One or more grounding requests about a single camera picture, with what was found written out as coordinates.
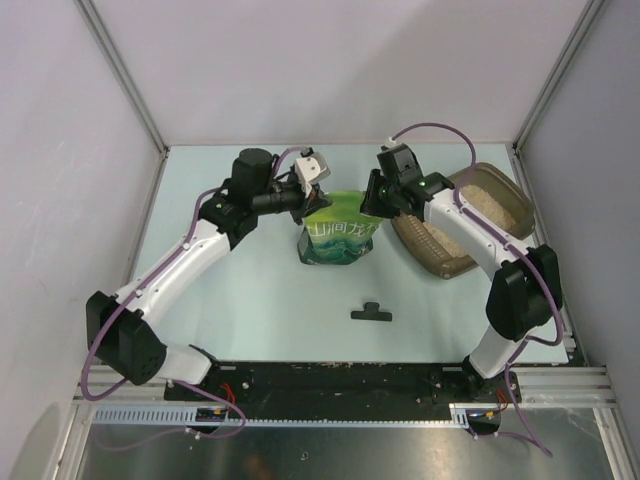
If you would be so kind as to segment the green litter bag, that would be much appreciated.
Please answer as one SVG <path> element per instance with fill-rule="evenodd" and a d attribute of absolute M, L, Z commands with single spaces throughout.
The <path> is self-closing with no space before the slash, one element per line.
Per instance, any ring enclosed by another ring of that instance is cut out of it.
<path fill-rule="evenodd" d="M 297 243 L 299 260 L 305 265 L 353 264 L 373 249 L 373 235 L 383 218 L 360 212 L 361 191 L 334 191 L 327 196 L 332 204 L 304 219 Z"/>

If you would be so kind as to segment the black bag clip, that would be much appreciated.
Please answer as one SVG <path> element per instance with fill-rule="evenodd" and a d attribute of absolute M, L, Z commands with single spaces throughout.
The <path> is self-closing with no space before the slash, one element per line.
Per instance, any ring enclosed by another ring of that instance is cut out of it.
<path fill-rule="evenodd" d="M 377 302 L 365 302 L 360 310 L 350 312 L 350 318 L 361 321 L 391 322 L 393 314 L 380 309 Z"/>

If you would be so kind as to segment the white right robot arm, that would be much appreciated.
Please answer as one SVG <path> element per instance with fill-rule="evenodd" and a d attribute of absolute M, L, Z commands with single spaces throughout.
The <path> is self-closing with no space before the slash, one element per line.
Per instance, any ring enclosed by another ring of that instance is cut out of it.
<path fill-rule="evenodd" d="M 533 248 L 508 234 L 473 207 L 458 185 L 442 174 L 424 174 L 411 148 L 388 141 L 377 155 L 361 203 L 362 213 L 393 219 L 413 216 L 456 241 L 491 282 L 485 313 L 489 325 L 465 358 L 463 393 L 484 401 L 496 376 L 534 340 L 534 330 L 556 325 L 551 345 L 563 340 L 558 257 L 543 244 Z"/>

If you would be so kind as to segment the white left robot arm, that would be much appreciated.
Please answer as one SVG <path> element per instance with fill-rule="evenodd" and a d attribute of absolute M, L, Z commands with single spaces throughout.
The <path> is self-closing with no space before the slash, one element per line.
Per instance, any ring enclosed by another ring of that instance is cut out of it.
<path fill-rule="evenodd" d="M 221 186 L 198 196 L 186 233 L 169 252 L 116 293 L 97 291 L 88 299 L 90 359 L 134 385 L 154 378 L 178 380 L 202 400 L 219 392 L 221 376 L 211 369 L 210 354 L 161 340 L 155 329 L 182 292 L 254 231 L 260 217 L 288 213 L 301 223 L 330 205 L 320 189 L 330 174 L 323 156 L 310 147 L 286 152 L 297 157 L 279 176 L 281 156 L 260 148 L 242 150 Z"/>

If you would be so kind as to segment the beige cat litter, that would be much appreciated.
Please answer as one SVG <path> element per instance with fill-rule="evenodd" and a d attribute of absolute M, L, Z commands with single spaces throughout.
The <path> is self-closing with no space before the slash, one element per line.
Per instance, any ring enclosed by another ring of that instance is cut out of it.
<path fill-rule="evenodd" d="M 424 206 L 423 225 L 445 252 L 491 267 L 510 258 L 504 245 L 513 238 L 515 216 L 478 186 L 463 187 L 459 200 L 454 189 L 444 189 Z"/>

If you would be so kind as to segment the brown plastic litter box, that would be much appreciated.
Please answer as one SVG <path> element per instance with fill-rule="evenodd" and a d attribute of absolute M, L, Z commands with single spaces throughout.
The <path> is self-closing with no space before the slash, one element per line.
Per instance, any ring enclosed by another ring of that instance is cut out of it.
<path fill-rule="evenodd" d="M 535 229 L 534 206 L 497 167 L 480 162 L 461 195 L 497 227 L 520 240 Z M 477 267 L 461 245 L 438 228 L 402 215 L 391 224 L 411 255 L 430 274 L 450 280 Z"/>

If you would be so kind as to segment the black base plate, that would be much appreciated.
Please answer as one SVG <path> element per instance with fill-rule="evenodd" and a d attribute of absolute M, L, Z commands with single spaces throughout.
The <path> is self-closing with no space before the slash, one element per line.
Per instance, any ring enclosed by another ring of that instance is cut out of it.
<path fill-rule="evenodd" d="M 220 362 L 194 387 L 174 381 L 166 399 L 189 401 L 200 391 L 221 393 L 229 400 L 249 403 L 270 393 L 286 399 L 296 394 L 381 393 L 408 395 L 435 403 L 501 403 L 521 400 L 515 373 L 483 379 L 466 363 L 353 362 Z"/>

